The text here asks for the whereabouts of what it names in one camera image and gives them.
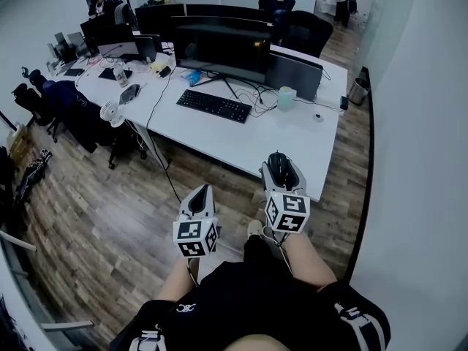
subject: metal trash can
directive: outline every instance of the metal trash can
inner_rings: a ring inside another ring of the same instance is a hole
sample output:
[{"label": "metal trash can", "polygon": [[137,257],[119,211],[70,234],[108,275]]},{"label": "metal trash can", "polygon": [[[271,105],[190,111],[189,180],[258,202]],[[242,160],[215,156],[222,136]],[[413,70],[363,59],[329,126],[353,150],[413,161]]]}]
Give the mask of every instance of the metal trash can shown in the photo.
[{"label": "metal trash can", "polygon": [[356,105],[362,105],[370,89],[371,86],[369,85],[367,80],[363,78],[354,79],[354,84],[352,85],[350,92],[348,93],[349,101]]}]

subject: beige shoe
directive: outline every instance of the beige shoe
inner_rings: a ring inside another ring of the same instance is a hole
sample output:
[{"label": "beige shoe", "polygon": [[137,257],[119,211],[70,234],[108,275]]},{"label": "beige shoe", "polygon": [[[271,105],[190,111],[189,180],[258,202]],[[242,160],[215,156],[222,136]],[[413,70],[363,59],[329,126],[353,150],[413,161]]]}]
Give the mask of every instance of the beige shoe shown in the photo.
[{"label": "beige shoe", "polygon": [[249,226],[247,227],[247,238],[250,238],[251,235],[262,236],[263,224],[257,219],[253,219]]}]

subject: portable fan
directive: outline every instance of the portable fan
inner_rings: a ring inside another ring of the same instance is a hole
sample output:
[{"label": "portable fan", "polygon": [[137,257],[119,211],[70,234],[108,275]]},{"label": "portable fan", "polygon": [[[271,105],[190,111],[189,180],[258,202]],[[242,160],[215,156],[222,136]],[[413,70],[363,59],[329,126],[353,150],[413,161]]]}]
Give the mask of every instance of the portable fan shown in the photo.
[{"label": "portable fan", "polygon": [[119,102],[106,102],[101,108],[101,118],[109,121],[112,127],[119,127],[125,122],[125,118],[119,113],[119,106]]}]

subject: forearm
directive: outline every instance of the forearm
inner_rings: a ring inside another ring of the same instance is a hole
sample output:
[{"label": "forearm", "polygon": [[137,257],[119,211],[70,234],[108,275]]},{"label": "forearm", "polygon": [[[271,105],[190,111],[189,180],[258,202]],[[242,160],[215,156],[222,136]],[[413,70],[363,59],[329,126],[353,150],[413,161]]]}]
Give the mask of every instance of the forearm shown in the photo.
[{"label": "forearm", "polygon": [[[195,278],[198,277],[198,265],[200,259],[195,258],[190,262],[190,270]],[[162,289],[157,296],[159,301],[177,302],[193,290],[195,284],[187,269],[187,259],[180,257],[174,265]]]},{"label": "forearm", "polygon": [[336,282],[330,267],[318,255],[307,235],[290,234],[284,241],[292,276],[320,289]]}]

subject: white cube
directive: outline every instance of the white cube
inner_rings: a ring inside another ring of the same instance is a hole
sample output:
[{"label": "white cube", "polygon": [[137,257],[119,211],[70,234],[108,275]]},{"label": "white cube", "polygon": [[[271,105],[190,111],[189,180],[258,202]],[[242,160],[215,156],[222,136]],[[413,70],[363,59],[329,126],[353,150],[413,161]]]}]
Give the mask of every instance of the white cube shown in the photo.
[{"label": "white cube", "polygon": [[173,223],[174,244],[185,257],[207,256],[218,239],[218,219],[195,219]]},{"label": "white cube", "polygon": [[272,191],[265,212],[273,230],[299,234],[310,216],[310,198]]}]

